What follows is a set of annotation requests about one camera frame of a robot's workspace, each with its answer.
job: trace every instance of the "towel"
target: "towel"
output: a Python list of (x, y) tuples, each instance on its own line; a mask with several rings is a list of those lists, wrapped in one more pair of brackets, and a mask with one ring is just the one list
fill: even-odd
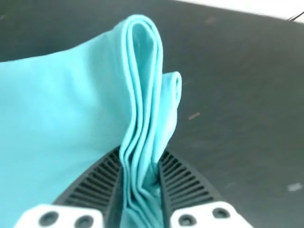
[(162, 64), (159, 32), (142, 15), (72, 49), (0, 63), (0, 227), (52, 203), (118, 145), (121, 227), (163, 226), (157, 162), (176, 127), (181, 76)]

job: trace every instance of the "screw hole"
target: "screw hole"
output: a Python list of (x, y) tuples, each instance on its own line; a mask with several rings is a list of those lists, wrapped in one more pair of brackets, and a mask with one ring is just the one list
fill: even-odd
[(39, 219), (39, 224), (42, 227), (48, 227), (53, 225), (57, 219), (58, 219), (59, 215), (57, 212), (55, 211), (50, 211), (46, 214), (44, 214), (40, 219)]
[(94, 219), (89, 215), (84, 215), (76, 220), (75, 228), (90, 228), (93, 225)]
[(216, 208), (213, 210), (213, 216), (217, 219), (227, 219), (230, 217), (229, 212), (226, 209), (223, 208)]
[(190, 227), (196, 224), (196, 219), (192, 215), (182, 215), (179, 218), (182, 227)]

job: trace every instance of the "turquoise fabric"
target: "turquoise fabric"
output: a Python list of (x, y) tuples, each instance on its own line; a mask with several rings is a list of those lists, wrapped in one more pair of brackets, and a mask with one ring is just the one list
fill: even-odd
[(121, 227), (162, 227), (156, 164), (181, 98), (180, 74), (162, 63), (157, 28), (141, 15), (75, 48), (0, 63), (1, 228), (120, 144)]

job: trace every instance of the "black table surface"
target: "black table surface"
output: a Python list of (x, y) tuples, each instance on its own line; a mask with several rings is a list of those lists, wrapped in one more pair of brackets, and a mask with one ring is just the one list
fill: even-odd
[(0, 0), (0, 61), (71, 48), (133, 13), (155, 22), (164, 71), (183, 78), (169, 147), (253, 226), (303, 228), (304, 25), (171, 1)]

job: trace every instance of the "white bracket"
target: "white bracket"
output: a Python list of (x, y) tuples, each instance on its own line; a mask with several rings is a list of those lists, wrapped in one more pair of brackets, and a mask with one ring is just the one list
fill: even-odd
[(39, 205), (24, 212), (14, 228), (104, 228), (96, 209)]
[(171, 228), (252, 228), (233, 206), (218, 201), (174, 211)]

